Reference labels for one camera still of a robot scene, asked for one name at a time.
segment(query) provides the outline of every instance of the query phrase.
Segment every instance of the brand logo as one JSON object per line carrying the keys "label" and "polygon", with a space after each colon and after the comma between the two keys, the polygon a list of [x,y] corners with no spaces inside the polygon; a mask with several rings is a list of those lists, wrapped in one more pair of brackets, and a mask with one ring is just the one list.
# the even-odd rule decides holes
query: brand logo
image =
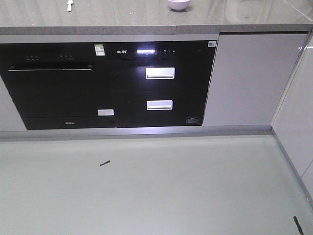
{"label": "brand logo", "polygon": [[117,50],[116,54],[126,54],[127,50]]}
{"label": "brand logo", "polygon": [[186,123],[199,123],[200,118],[199,117],[188,117],[186,118]]}

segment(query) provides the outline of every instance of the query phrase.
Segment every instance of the gray countertop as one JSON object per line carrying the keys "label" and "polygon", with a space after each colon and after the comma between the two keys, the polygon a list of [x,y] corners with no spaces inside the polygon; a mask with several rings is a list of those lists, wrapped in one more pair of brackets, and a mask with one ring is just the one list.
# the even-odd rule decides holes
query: gray countertop
{"label": "gray countertop", "polygon": [[312,0],[192,0],[183,12],[167,0],[2,0],[0,34],[203,34],[308,31]]}

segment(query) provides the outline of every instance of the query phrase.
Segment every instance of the door handle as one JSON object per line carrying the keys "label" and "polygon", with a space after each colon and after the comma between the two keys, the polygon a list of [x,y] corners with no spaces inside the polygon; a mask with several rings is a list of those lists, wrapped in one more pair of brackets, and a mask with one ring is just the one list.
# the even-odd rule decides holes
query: door handle
{"label": "door handle", "polygon": [[92,65],[85,67],[23,67],[23,66],[11,66],[9,72],[16,71],[91,71],[93,73]]}
{"label": "door handle", "polygon": [[173,101],[172,100],[148,100],[147,110],[172,110]]}
{"label": "door handle", "polygon": [[146,68],[146,79],[174,79],[175,68]]}

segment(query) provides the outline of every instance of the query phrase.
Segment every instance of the white cabinet door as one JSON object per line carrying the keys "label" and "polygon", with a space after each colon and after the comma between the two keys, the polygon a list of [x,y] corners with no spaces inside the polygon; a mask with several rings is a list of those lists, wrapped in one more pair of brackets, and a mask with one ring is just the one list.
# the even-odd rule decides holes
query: white cabinet door
{"label": "white cabinet door", "polygon": [[24,130],[24,123],[0,77],[0,131]]}
{"label": "white cabinet door", "polygon": [[306,34],[221,35],[203,125],[268,125]]}

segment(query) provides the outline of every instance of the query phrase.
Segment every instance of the silver drawer handle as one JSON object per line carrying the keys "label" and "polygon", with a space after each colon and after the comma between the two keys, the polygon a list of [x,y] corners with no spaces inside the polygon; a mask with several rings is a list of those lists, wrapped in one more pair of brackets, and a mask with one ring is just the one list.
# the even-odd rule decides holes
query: silver drawer handle
{"label": "silver drawer handle", "polygon": [[175,68],[146,68],[146,79],[174,79]]}
{"label": "silver drawer handle", "polygon": [[172,100],[148,100],[147,110],[172,110],[173,101]]}
{"label": "silver drawer handle", "polygon": [[147,75],[147,79],[174,79],[174,74],[169,75]]}

